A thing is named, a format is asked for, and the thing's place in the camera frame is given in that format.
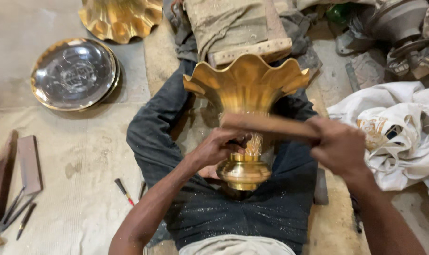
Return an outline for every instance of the brass bowl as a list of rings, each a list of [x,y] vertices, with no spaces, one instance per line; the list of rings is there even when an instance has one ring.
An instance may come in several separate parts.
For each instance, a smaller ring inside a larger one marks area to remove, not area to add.
[[[50,46],[37,60],[30,82],[44,106],[58,111],[80,111],[115,85],[116,58],[94,40],[71,38]]]
[[[98,39],[126,44],[162,20],[162,0],[82,0],[79,17]]]

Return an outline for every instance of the silver plate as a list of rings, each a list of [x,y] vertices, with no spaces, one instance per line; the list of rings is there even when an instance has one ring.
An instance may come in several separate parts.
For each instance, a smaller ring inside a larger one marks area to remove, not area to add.
[[[79,111],[98,102],[116,79],[111,50],[94,40],[71,38],[49,47],[31,74],[35,97],[54,110]]]

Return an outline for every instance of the brass vase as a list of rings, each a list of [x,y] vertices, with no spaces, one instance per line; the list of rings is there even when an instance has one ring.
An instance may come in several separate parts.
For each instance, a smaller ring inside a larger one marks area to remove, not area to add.
[[[206,98],[223,113],[268,115],[274,103],[308,85],[308,69],[295,59],[271,67],[257,55],[241,55],[222,70],[206,62],[196,65],[192,76],[183,76],[184,88]],[[260,160],[263,136],[254,133],[244,155],[234,153],[217,169],[217,175],[237,190],[254,190],[271,176]]]
[[[126,44],[162,20],[162,0],[82,0],[79,17],[98,39]]]

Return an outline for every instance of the wooden board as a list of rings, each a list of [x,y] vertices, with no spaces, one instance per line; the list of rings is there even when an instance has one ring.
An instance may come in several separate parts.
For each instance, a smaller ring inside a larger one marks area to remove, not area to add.
[[[35,136],[18,139],[18,157],[21,165],[22,184],[25,186],[24,194],[41,191],[43,184]]]
[[[0,151],[0,221],[5,213],[10,183],[12,182],[17,140],[18,133],[16,130],[12,130]]]
[[[208,62],[212,67],[222,68],[243,54],[260,55],[267,63],[280,60],[291,53],[291,38],[280,38],[254,45],[208,53]]]
[[[310,143],[318,142],[320,139],[319,133],[308,124],[280,117],[225,113],[221,120],[221,127],[237,128],[251,132],[273,133]]]

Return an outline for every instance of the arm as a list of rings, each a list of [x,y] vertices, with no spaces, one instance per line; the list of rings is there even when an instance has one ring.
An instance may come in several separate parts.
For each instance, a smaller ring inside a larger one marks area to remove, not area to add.
[[[340,175],[357,198],[370,252],[373,255],[424,255],[425,251],[403,217],[381,193],[365,165],[365,134],[327,118],[307,123],[321,134],[311,156]]]
[[[245,153],[249,139],[250,135],[242,131],[215,128],[133,207],[114,235],[109,254],[142,254],[184,184],[203,167],[215,165],[231,153]],[[229,143],[230,140],[240,141],[240,145]]]

